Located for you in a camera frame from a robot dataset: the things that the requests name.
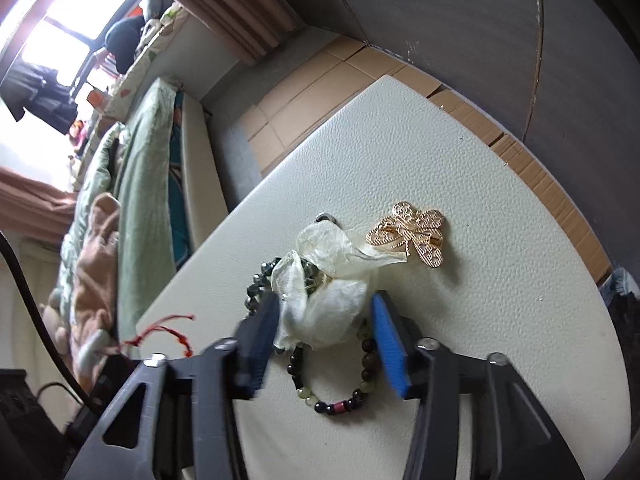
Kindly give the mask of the translucent white pouch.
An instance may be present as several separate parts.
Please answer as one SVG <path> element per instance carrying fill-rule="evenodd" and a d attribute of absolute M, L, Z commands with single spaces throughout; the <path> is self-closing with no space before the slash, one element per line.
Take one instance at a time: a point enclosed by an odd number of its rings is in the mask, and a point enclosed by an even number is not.
<path fill-rule="evenodd" d="M 274 345 L 320 350 L 348 341 L 381 269 L 406 261 L 402 252 L 358 247 L 328 220 L 306 226 L 271 274 L 271 289 L 280 300 Z"/>

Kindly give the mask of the pink fleece blanket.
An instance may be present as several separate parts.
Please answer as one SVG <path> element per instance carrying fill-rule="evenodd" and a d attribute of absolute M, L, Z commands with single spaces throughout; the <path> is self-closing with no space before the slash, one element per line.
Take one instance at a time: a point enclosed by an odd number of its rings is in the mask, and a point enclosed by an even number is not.
<path fill-rule="evenodd" d="M 73 280 L 72 312 L 63 321 L 61 294 L 52 292 L 40 306 L 44 326 L 58 355 L 85 392 L 98 380 L 106 358 L 115 352 L 120 205 L 110 193 L 94 199 L 84 247 Z"/>

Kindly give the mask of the gold butterfly brooch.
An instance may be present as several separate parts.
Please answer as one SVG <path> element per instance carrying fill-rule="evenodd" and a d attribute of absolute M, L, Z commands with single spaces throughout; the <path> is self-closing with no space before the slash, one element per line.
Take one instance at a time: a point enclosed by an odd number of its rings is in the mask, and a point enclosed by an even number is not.
<path fill-rule="evenodd" d="M 414 248 L 420 260 L 435 269 L 442 265 L 444 236 L 440 228 L 444 223 L 439 210 L 422 210 L 409 202 L 398 202 L 389 216 L 378 220 L 367 232 L 366 242 L 390 252 L 402 250 L 407 257 Z"/>

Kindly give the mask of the bed with green sheet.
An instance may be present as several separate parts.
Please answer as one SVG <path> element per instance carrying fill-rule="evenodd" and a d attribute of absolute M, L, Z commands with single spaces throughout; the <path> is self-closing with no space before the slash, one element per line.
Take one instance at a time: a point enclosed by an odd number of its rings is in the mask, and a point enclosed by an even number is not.
<path fill-rule="evenodd" d="M 178 84 L 158 78 L 122 124 L 108 164 L 115 179 L 103 192 L 120 205 L 109 356 L 131 352 L 145 312 L 228 214 L 204 110 Z"/>

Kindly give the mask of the green quilt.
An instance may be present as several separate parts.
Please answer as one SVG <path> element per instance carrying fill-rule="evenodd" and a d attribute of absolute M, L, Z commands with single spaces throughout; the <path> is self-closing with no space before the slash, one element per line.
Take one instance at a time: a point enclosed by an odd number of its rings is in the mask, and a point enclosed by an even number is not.
<path fill-rule="evenodd" d="M 121 122 L 116 122 L 104 134 L 96 147 L 96 151 L 93 153 L 77 195 L 73 222 L 62 241 L 61 263 L 58 268 L 58 281 L 55 286 L 55 290 L 60 294 L 61 311 L 70 308 L 76 264 L 88 232 L 93 201 L 96 196 L 108 191 L 115 179 L 115 171 L 108 168 L 108 164 L 111 160 L 111 149 L 124 129 L 125 126 Z"/>

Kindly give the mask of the pink curtain left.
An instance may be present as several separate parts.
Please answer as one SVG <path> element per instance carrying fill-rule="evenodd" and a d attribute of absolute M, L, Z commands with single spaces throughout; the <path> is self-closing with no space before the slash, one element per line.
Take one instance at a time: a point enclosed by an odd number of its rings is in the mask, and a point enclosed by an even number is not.
<path fill-rule="evenodd" d="M 74 220 L 76 194 L 1 167 L 1 229 L 61 244 Z"/>

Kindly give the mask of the pink curtain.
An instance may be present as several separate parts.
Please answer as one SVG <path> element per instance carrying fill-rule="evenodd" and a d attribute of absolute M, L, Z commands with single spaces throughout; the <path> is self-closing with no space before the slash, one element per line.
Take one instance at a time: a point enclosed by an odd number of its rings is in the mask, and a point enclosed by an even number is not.
<path fill-rule="evenodd" d="M 61 244 L 74 220 L 76 194 L 1 167 L 1 229 Z"/>
<path fill-rule="evenodd" d="M 285 0 L 175 1 L 246 65 L 258 63 L 303 26 Z"/>

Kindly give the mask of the dark hanging clothes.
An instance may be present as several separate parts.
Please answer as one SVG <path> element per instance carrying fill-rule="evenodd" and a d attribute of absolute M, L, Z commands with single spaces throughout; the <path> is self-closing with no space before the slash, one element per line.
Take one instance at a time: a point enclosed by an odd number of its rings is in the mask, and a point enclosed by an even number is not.
<path fill-rule="evenodd" d="M 58 82 L 58 71 L 17 60 L 2 80 L 1 99 L 16 122 L 26 112 L 35 115 L 62 134 L 77 117 L 72 88 Z"/>

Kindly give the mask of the black bag on sill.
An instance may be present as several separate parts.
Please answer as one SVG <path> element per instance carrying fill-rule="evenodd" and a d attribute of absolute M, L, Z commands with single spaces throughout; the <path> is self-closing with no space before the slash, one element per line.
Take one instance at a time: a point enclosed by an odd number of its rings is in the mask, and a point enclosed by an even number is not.
<path fill-rule="evenodd" d="M 134 55 L 144 26 L 142 15 L 116 22 L 106 33 L 104 48 L 114 56 L 117 73 L 125 75 L 134 64 Z"/>

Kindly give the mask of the pink curtain right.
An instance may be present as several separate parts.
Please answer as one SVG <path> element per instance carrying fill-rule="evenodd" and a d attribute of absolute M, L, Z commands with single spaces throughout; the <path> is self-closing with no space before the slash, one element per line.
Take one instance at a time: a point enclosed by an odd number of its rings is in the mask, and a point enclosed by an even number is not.
<path fill-rule="evenodd" d="M 246 65 L 258 63 L 303 26 L 285 0 L 175 1 Z"/>

